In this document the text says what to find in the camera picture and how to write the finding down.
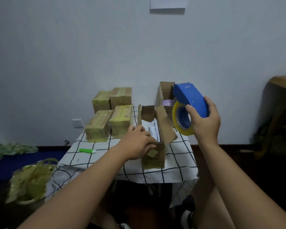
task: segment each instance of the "cardboard box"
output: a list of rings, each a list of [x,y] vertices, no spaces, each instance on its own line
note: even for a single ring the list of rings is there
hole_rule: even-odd
[[[112,117],[109,120],[109,125],[112,130],[112,138],[122,138],[130,125],[133,124],[133,107],[132,105],[116,106]]]
[[[158,153],[152,153],[154,157],[145,155],[142,159],[142,169],[164,169],[165,165],[165,150],[166,145],[171,143],[173,140],[177,139],[174,128],[171,126],[164,106],[159,106],[155,110],[155,106],[141,106],[138,108],[138,124],[142,124],[142,120],[152,122],[154,118],[157,119],[159,134],[161,142],[154,143],[156,145],[156,150]]]
[[[111,109],[114,110],[116,106],[130,105],[132,88],[114,88],[110,93]]]
[[[164,100],[172,100],[174,99],[173,94],[173,87],[175,82],[160,82],[158,93],[157,93],[157,100],[156,100],[156,107],[162,105],[162,101]],[[173,106],[164,106],[167,116],[170,120],[172,127],[174,127],[173,122]]]
[[[99,110],[111,110],[109,95],[111,91],[100,91],[92,100],[94,113]]]
[[[106,142],[110,135],[108,121],[113,110],[99,110],[85,127],[88,142]]]

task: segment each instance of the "blue tape dispenser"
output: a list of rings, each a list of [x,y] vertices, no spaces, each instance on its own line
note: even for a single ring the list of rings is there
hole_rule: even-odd
[[[175,127],[185,136],[193,135],[193,129],[190,127],[191,121],[188,118],[185,106],[187,104],[193,106],[198,114],[205,118],[209,116],[207,104],[200,92],[191,83],[174,84],[173,94],[177,99],[177,102],[173,107],[173,121]]]

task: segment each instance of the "yellow tape roll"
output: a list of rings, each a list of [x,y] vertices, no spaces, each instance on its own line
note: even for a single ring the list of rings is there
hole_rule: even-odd
[[[182,135],[185,135],[185,136],[189,136],[189,135],[193,135],[194,132],[193,132],[193,128],[191,127],[188,127],[187,129],[182,129],[180,127],[180,125],[178,124],[178,120],[177,121],[177,116],[179,116],[179,114],[177,113],[178,111],[180,111],[180,108],[181,107],[185,107],[185,104],[181,104],[179,103],[179,101],[177,101],[175,104],[174,104],[174,107],[173,107],[173,121],[174,121],[174,125],[176,127],[176,129],[182,134]]]

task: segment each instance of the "wooden furniture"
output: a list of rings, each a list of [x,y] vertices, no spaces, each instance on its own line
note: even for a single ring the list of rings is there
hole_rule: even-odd
[[[271,80],[269,80],[268,83],[275,84],[279,87],[286,89],[286,76],[275,76],[271,78]],[[272,118],[272,121],[268,128],[267,135],[262,144],[262,149],[254,153],[254,157],[256,160],[262,158],[266,154],[268,148],[271,145],[271,139],[273,134],[285,120],[286,120],[286,107]]]

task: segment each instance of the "person's left hand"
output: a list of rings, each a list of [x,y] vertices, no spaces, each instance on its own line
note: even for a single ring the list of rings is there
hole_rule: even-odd
[[[136,160],[155,148],[156,145],[151,144],[154,142],[157,142],[156,139],[150,136],[142,125],[138,125],[138,127],[131,125],[116,147],[125,156],[125,159]]]

